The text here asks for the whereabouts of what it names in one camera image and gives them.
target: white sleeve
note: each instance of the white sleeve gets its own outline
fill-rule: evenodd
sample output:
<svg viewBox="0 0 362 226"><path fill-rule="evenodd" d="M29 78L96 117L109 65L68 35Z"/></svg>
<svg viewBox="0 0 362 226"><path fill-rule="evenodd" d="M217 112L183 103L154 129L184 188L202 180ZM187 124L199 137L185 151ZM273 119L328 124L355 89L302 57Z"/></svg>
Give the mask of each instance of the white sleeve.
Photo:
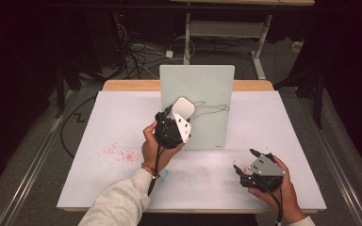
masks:
<svg viewBox="0 0 362 226"><path fill-rule="evenodd" d="M311 217L307 216L306 218L303 218L298 222L289 224L288 226L316 226L316 225L314 224L313 220L311 220Z"/></svg>
<svg viewBox="0 0 362 226"><path fill-rule="evenodd" d="M149 204L152 174L138 169L130 179L108 187L78 225L138 225Z"/></svg>

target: person's left hand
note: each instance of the person's left hand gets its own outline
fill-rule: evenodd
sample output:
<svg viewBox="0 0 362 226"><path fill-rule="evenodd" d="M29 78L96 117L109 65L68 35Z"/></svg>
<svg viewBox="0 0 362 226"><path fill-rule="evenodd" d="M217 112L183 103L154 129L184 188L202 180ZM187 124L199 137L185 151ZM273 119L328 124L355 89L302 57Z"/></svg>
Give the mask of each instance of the person's left hand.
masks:
<svg viewBox="0 0 362 226"><path fill-rule="evenodd" d="M143 160L144 164L146 164L151 168L155 167L157 147L158 147L155 135L153 134L156 125L157 121L154 121L151 125L149 125L143 130L143 135L145 136L146 139L146 141L142 144ZM172 157L176 153L178 153L182 149L182 147L184 147L184 145L185 144L181 142L181 144L179 144L177 147L173 149L164 150L158 162L158 171L163 170L169 164Z"/></svg>

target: hand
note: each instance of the hand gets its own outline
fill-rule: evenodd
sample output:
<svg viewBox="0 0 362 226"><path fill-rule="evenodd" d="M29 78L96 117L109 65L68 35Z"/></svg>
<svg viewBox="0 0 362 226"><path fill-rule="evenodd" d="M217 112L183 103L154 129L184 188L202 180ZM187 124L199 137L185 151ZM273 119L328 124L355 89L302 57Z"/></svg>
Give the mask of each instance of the hand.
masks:
<svg viewBox="0 0 362 226"><path fill-rule="evenodd" d="M157 121L154 121L151 125L146 127L143 130L143 135L145 136L146 141L142 144L142 154L144 163L152 168L155 167L156 164L156 155L157 155L157 141L155 139L155 135L153 134L157 125ZM182 147L184 147L184 143L181 142L177 147L173 149L166 149L160 156L158 162L158 171L163 170L170 162L172 157L178 153Z"/></svg>
<svg viewBox="0 0 362 226"><path fill-rule="evenodd" d="M274 160L278 164L278 166L285 172L283 182L281 184L283 200L282 205L284 219L287 221L288 224L291 224L305 218L305 215L298 205L295 188L293 186L293 183L290 181L289 170L287 166L276 156L274 157ZM248 192L258 197L263 202L266 202L275 212L278 212L278 206L269 193L262 192L253 187L250 187L248 189ZM281 201L281 194L279 189L276 189L273 194L279 201Z"/></svg>

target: white board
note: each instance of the white board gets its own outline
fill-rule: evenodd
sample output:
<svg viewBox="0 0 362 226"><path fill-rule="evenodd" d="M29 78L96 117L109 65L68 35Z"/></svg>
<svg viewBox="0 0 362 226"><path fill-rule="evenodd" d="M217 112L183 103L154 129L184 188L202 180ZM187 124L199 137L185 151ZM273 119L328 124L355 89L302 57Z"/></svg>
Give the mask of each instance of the white board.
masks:
<svg viewBox="0 0 362 226"><path fill-rule="evenodd" d="M225 149L184 148L161 172L147 212L257 213L268 209L239 184L233 168L236 164L246 171L255 161L250 148L273 153L288 165L304 210L325 209L278 92L234 92L231 105ZM101 91L58 207L89 208L105 188L140 168L142 130L159 109L159 92Z"/></svg>
<svg viewBox="0 0 362 226"><path fill-rule="evenodd" d="M190 150L223 150L235 67L232 65L161 65L161 109L185 97L195 105L190 117Z"/></svg>

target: bracelet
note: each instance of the bracelet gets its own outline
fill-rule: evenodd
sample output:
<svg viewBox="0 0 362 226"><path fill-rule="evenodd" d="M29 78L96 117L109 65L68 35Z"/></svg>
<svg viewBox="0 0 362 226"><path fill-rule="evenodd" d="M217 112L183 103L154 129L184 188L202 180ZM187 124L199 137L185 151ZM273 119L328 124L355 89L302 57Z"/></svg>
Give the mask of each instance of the bracelet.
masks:
<svg viewBox="0 0 362 226"><path fill-rule="evenodd" d="M141 163L141 164L142 164L142 168L143 168L144 170L147 170L147 171L150 172L152 175L155 174L155 169L154 169L153 167L149 166L149 165L146 164L146 163ZM158 173L156 177L155 177L155 175L154 175L154 179L159 178L159 177L160 177L160 173Z"/></svg>

